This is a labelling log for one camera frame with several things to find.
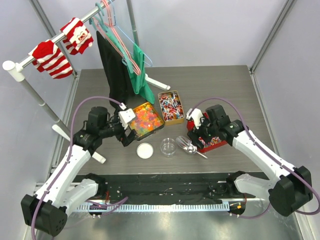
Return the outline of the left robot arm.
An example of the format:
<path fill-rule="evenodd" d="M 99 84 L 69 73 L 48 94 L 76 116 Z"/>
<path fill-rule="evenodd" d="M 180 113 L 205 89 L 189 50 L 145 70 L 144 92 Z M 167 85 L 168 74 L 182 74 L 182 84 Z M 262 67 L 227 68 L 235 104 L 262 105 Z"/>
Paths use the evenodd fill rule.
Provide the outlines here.
<path fill-rule="evenodd" d="M 68 188 L 102 145 L 103 139 L 116 137 L 126 147 L 136 138 L 135 130 L 126 134 L 129 123 L 135 117 L 131 108 L 125 108 L 112 117 L 108 117 L 105 107 L 91 109 L 86 127 L 73 135 L 72 145 L 53 174 L 36 193 L 26 194 L 20 202 L 24 222 L 32 228 L 32 238 L 36 237 L 35 230 L 56 237 L 78 206 L 90 198 L 100 200 L 106 195 L 106 180 L 93 173 L 72 190 Z"/>

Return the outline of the metal scoop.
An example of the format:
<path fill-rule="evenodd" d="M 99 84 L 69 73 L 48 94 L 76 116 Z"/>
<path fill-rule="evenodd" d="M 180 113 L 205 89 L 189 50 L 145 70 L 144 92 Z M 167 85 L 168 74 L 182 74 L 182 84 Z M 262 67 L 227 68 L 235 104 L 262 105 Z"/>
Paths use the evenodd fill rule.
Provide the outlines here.
<path fill-rule="evenodd" d="M 186 153 L 190 155 L 199 154 L 203 158 L 207 159 L 208 157 L 200 153 L 195 145 L 192 144 L 191 140 L 185 136 L 178 136 L 175 139 L 176 144 L 181 147 Z"/>

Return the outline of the gold tin of gummy candies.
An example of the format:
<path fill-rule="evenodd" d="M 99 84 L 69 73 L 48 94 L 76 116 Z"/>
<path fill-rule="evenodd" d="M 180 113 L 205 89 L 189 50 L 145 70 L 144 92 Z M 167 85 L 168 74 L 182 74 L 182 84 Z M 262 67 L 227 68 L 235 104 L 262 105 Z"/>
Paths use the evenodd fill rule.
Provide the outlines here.
<path fill-rule="evenodd" d="M 164 128 L 165 123 L 154 106 L 145 102 L 133 109 L 135 119 L 129 123 L 131 130 L 136 131 L 136 140 L 141 141 Z"/>

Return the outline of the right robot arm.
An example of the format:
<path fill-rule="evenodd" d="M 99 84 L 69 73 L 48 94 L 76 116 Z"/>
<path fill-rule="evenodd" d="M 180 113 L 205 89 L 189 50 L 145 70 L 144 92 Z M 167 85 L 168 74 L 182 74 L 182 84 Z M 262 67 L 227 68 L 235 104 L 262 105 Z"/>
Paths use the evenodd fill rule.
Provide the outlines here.
<path fill-rule="evenodd" d="M 203 149 L 204 144 L 219 138 L 247 156 L 267 176 L 262 179 L 243 171 L 232 174 L 225 186 L 230 197 L 236 198 L 242 193 L 253 195 L 268 201 L 284 217 L 313 199 L 310 171 L 283 160 L 239 119 L 231 121 L 220 104 L 207 108 L 205 112 L 191 108 L 186 118 L 193 123 L 187 135 L 196 147 Z"/>

